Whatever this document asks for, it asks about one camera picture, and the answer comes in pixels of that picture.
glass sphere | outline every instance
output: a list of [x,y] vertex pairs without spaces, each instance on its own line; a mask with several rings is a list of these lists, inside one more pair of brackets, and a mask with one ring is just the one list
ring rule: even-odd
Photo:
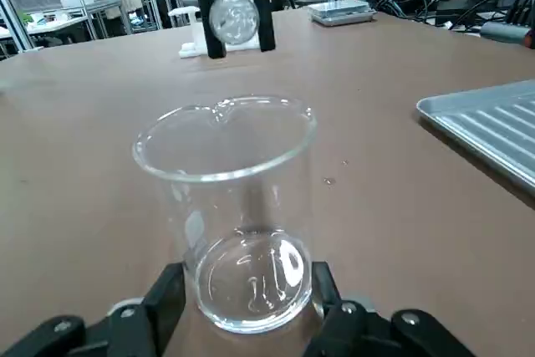
[[210,9],[210,26],[223,43],[245,43],[257,33],[257,7],[251,0],[216,0]]

white stand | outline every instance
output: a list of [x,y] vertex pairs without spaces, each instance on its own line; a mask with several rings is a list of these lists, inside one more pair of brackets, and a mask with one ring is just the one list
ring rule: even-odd
[[[181,46],[181,50],[178,52],[182,59],[185,58],[194,58],[196,56],[201,56],[203,54],[208,54],[208,49],[206,48],[206,40],[204,38],[204,28],[202,23],[198,23],[195,18],[195,13],[201,9],[196,6],[186,6],[184,8],[175,8],[168,12],[169,16],[179,16],[182,14],[187,14],[190,20],[191,26],[191,36],[193,37],[193,42],[184,43]],[[237,50],[245,49],[258,49],[260,48],[260,43],[258,42],[258,34],[256,33],[254,37],[248,40],[245,43],[240,43],[239,45],[228,45],[225,44],[227,52],[235,52]]]

metal tray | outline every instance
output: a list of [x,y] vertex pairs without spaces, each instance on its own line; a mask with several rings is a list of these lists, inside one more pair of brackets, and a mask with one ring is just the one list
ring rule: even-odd
[[416,108],[535,195],[535,80],[424,98]]

clear glass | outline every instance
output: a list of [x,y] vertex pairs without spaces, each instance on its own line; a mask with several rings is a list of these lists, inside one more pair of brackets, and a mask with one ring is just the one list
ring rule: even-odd
[[245,43],[258,30],[257,6],[251,0],[216,0],[210,8],[212,32],[223,43]]
[[248,96],[173,110],[134,144],[165,184],[199,308],[222,329],[278,328],[310,298],[315,130],[303,102]]

desk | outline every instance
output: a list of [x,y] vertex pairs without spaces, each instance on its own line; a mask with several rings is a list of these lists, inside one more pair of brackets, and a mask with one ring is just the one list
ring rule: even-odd
[[[427,310],[481,357],[532,355],[533,199],[426,130],[415,103],[532,79],[535,53],[383,14],[337,28],[304,10],[273,19],[266,53],[180,59],[191,33],[178,28],[0,63],[0,349],[52,315],[92,323],[145,294],[174,254],[132,141],[168,110],[254,82],[316,110],[312,253],[343,295],[386,315]],[[309,331],[222,334],[190,305],[167,355],[294,357]]]
[[[28,34],[30,35],[39,35],[43,33],[53,33],[61,29],[70,27],[71,25],[82,23],[84,21],[87,21],[87,17],[76,17],[76,18],[71,18],[70,20],[64,20],[64,21],[54,20],[43,25],[35,25],[32,27],[27,27],[26,29],[28,31]],[[0,39],[8,39],[8,38],[11,38],[11,34],[9,33],[7,29],[0,31]]]

